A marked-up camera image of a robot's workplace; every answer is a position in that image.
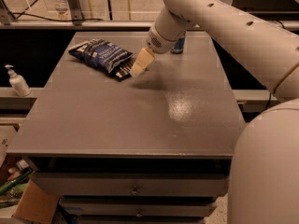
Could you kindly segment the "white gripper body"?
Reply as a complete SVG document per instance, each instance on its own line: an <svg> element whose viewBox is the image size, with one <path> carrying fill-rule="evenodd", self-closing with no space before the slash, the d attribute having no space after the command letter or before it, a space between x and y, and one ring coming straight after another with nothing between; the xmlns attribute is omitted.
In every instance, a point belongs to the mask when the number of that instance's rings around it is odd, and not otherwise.
<svg viewBox="0 0 299 224"><path fill-rule="evenodd" d="M167 26L152 25L146 43L155 53L168 52L176 43L178 33Z"/></svg>

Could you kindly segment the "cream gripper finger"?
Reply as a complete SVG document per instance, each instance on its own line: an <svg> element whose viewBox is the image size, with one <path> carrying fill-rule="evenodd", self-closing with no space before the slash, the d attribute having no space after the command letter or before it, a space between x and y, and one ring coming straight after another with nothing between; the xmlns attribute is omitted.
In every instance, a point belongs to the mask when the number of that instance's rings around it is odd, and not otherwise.
<svg viewBox="0 0 299 224"><path fill-rule="evenodd" d="M135 62L130 70L132 77L138 77L155 60L155 53L151 48L143 48L138 53Z"/></svg>

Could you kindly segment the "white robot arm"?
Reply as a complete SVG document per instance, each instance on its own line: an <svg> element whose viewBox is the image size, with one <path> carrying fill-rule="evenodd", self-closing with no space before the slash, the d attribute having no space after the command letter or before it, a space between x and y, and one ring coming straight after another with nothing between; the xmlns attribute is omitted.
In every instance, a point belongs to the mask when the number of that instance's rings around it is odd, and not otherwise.
<svg viewBox="0 0 299 224"><path fill-rule="evenodd" d="M236 62L226 69L230 82L278 100L236 141L228 224L299 224L299 35L220 0L163 3L131 75L142 74L192 26L207 32Z"/></svg>

